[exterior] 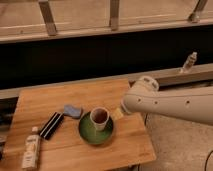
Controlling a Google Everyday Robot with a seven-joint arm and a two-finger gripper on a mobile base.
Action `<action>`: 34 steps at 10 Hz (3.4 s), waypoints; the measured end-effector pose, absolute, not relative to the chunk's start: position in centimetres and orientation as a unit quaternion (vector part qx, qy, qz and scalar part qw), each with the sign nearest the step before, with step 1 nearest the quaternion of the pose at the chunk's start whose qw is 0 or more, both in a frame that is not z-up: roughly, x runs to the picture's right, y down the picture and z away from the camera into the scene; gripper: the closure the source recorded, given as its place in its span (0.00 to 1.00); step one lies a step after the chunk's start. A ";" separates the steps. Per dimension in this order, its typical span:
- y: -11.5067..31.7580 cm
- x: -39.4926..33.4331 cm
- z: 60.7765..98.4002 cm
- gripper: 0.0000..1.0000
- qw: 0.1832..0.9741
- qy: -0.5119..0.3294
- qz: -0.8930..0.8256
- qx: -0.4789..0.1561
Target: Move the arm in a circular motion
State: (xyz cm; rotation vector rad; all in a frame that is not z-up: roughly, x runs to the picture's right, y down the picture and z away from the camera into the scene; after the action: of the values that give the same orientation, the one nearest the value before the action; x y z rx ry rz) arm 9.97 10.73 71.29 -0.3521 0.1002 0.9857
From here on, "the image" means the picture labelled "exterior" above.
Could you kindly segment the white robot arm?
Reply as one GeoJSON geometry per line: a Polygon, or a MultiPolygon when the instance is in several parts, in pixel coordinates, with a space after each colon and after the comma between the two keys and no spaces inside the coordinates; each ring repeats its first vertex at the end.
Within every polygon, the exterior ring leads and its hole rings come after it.
{"type": "Polygon", "coordinates": [[[213,86],[160,91],[154,78],[142,76],[123,96],[121,108],[127,114],[147,112],[213,125],[213,86]]]}

